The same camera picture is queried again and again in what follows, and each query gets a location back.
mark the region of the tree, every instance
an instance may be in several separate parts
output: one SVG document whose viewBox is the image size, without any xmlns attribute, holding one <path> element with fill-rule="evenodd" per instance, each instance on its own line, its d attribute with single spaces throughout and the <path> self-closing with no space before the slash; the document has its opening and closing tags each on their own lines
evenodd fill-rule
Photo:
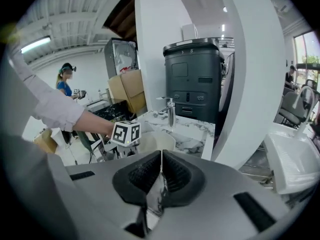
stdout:
<svg viewBox="0 0 320 240">
<path fill-rule="evenodd" d="M 314 56 L 314 55 L 308 55 L 308 57 L 306 58 L 306 56 L 302 56 L 302 63 L 319 63 L 319 57 L 318 56 Z"/>
</svg>

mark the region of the hand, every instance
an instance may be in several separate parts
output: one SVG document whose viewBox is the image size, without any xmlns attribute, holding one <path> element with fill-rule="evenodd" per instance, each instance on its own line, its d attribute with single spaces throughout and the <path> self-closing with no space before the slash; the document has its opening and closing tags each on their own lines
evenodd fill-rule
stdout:
<svg viewBox="0 0 320 240">
<path fill-rule="evenodd" d="M 111 139 L 112 132 L 114 130 L 115 124 L 112 122 L 110 125 L 107 126 L 106 135 Z"/>
</svg>

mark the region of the exposed ceiling beam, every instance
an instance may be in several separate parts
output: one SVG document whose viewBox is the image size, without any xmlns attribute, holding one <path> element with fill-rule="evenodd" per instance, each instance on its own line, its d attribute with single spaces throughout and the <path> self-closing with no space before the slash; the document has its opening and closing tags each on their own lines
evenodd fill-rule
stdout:
<svg viewBox="0 0 320 240">
<path fill-rule="evenodd" d="M 109 14 L 115 8 L 115 6 L 120 2 L 120 0 L 103 0 L 96 13 L 96 21 L 94 24 L 94 32 L 97 33 L 106 22 Z"/>
<path fill-rule="evenodd" d="M 92 46 L 82 46 L 70 48 L 67 50 L 57 51 L 52 54 L 48 54 L 44 57 L 38 58 L 37 60 L 31 62 L 28 66 L 33 70 L 39 70 L 44 65 L 49 65 L 57 60 L 61 60 L 63 58 L 71 57 L 74 55 L 86 54 L 86 53 L 95 53 L 96 51 L 100 51 L 103 49 L 105 44 L 92 45 Z"/>
<path fill-rule="evenodd" d="M 95 19 L 95 12 L 71 12 L 71 13 L 63 13 L 59 15 L 50 16 L 49 19 L 42 18 L 37 20 L 21 29 L 18 30 L 18 33 L 21 36 L 28 36 L 34 32 L 37 32 L 48 24 L 48 20 L 52 25 L 58 25 L 61 23 L 69 23 L 69 22 L 80 22 L 80 21 L 92 21 Z"/>
</svg>

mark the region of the white sleeve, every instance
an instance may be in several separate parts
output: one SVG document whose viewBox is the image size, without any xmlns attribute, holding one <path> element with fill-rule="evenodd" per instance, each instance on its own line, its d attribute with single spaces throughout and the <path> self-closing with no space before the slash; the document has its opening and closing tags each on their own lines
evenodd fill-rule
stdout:
<svg viewBox="0 0 320 240">
<path fill-rule="evenodd" d="M 24 61 L 20 50 L 14 54 L 11 50 L 8 57 L 19 78 L 39 101 L 32 116 L 42 120 L 49 128 L 72 132 L 85 108 L 36 76 Z"/>
</svg>

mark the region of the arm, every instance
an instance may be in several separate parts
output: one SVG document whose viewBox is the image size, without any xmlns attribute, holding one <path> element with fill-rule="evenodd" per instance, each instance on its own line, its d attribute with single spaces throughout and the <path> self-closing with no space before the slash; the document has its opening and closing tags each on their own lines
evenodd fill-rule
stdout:
<svg viewBox="0 0 320 240">
<path fill-rule="evenodd" d="M 84 110 L 76 124 L 73 126 L 75 131 L 83 131 L 95 134 L 105 134 L 111 138 L 114 123 L 103 119 L 87 110 Z"/>
<path fill-rule="evenodd" d="M 75 100 L 77 98 L 79 98 L 79 94 L 74 94 L 70 96 L 71 99 Z"/>
<path fill-rule="evenodd" d="M 64 90 L 47 85 L 31 71 L 19 49 L 15 53 L 11 49 L 6 55 L 21 81 L 38 100 L 32 114 L 35 119 L 42 120 L 49 128 L 72 132 L 75 127 L 74 130 L 111 136 L 113 123 L 85 111 L 82 105 L 62 94 Z"/>
</svg>

